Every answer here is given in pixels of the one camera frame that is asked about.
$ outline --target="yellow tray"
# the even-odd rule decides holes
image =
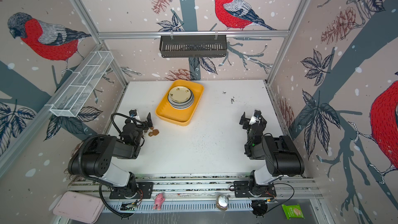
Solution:
[[[167,97],[169,95],[169,91],[173,87],[177,86],[184,86],[189,88],[193,96],[195,97],[195,100],[193,101],[193,104],[191,107],[187,109],[175,109],[170,105],[170,102],[168,101]],[[198,103],[202,97],[203,91],[205,88],[198,83],[195,82],[190,82],[186,80],[176,80],[173,82],[173,84],[170,86],[170,88],[167,90],[165,95],[163,96],[162,100],[160,101],[158,107],[156,107],[156,115],[167,122],[177,124],[180,126],[187,126],[189,125],[189,122],[191,122],[192,116],[198,106]]]

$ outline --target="green snack package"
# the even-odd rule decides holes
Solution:
[[[290,220],[290,218],[304,218],[302,214],[300,204],[286,206],[282,204],[283,211],[285,212],[286,218]]]

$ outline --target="pink toy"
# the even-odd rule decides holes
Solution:
[[[165,198],[163,197],[163,193],[160,193],[156,196],[155,199],[155,206],[153,206],[153,210],[161,210],[162,209],[162,203],[164,202]]]

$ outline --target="bird illustration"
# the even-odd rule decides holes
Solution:
[[[380,172],[373,164],[368,166],[374,168],[381,176],[378,183],[385,184],[384,176],[388,172],[398,170],[398,81],[380,94],[372,104],[371,112],[372,134],[366,135],[358,131],[356,124],[352,124],[357,133],[354,142],[358,141],[359,135],[373,140],[380,150],[390,160],[391,166],[385,171]]]
[[[264,20],[251,9],[250,4],[244,0],[215,0],[215,11],[220,22],[226,25],[225,30],[229,28],[243,30],[244,27],[250,25],[260,25],[269,30],[275,30],[266,25]]]
[[[60,24],[42,22],[23,12],[12,15],[7,25],[12,37],[20,37],[39,56],[53,61],[65,61],[67,67],[61,72],[62,75],[66,71],[72,71],[68,68],[68,59],[74,53],[80,55],[77,51],[79,43],[91,36]]]

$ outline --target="white wire basket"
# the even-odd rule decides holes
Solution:
[[[79,72],[74,72],[78,75],[50,108],[54,115],[76,117],[113,61],[110,51],[96,51],[91,54],[87,64]]]

